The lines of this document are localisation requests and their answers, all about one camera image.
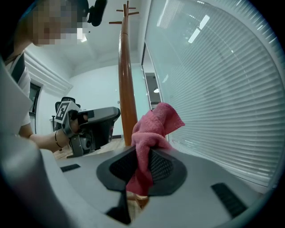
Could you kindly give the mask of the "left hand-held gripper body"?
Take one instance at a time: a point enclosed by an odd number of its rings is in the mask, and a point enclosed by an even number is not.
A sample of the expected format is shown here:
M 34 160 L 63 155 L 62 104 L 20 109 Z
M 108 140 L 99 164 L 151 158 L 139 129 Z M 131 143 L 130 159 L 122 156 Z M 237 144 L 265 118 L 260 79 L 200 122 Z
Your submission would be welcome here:
M 103 122 L 105 120 L 112 120 L 114 123 L 120 117 L 121 112 L 117 107 L 106 107 L 94 110 L 82 110 L 79 104 L 75 103 L 75 100 L 61 100 L 56 102 L 54 116 L 54 129 L 62 129 L 63 121 L 70 110 L 79 111 L 81 113 L 86 112 L 88 116 L 88 122 L 81 124 L 81 131 L 69 138 L 69 147 L 72 154 L 67 156 L 68 158 L 81 157 L 94 152 L 94 139 L 93 139 L 93 127 L 95 123 Z

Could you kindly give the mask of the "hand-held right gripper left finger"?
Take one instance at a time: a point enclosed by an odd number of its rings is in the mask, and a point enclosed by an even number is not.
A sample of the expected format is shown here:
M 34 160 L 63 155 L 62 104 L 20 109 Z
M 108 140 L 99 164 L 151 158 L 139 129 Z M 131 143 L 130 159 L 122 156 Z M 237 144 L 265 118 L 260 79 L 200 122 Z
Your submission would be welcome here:
M 108 190 L 125 191 L 137 167 L 136 149 L 130 147 L 99 164 L 96 175 Z

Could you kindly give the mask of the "person's left hand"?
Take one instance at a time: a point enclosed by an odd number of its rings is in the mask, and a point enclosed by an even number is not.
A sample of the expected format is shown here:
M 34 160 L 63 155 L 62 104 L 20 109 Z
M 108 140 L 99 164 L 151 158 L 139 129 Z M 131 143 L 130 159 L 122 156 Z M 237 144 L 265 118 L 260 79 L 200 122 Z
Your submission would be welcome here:
M 75 110 L 70 110 L 62 124 L 62 131 L 67 138 L 72 138 L 77 135 L 81 129 L 80 125 L 88 122 L 88 116 L 86 112 L 79 112 Z

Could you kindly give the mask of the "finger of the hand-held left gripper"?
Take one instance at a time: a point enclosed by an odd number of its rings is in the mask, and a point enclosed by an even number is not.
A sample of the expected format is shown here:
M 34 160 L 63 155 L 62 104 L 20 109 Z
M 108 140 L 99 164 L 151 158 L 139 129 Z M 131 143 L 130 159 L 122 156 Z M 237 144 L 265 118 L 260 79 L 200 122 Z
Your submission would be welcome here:
M 93 139 L 94 148 L 100 149 L 102 146 L 108 144 L 112 140 L 114 122 L 112 120 L 105 120 L 94 124 Z

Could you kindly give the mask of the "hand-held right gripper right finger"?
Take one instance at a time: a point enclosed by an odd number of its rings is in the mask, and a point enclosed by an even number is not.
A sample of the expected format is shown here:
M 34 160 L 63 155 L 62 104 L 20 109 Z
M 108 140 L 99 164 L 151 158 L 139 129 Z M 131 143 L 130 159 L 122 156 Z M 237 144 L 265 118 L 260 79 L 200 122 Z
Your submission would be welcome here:
M 153 185 L 148 190 L 148 196 L 171 195 L 185 182 L 187 177 L 185 165 L 169 155 L 169 151 L 151 149 L 148 158 L 148 169 L 153 181 Z

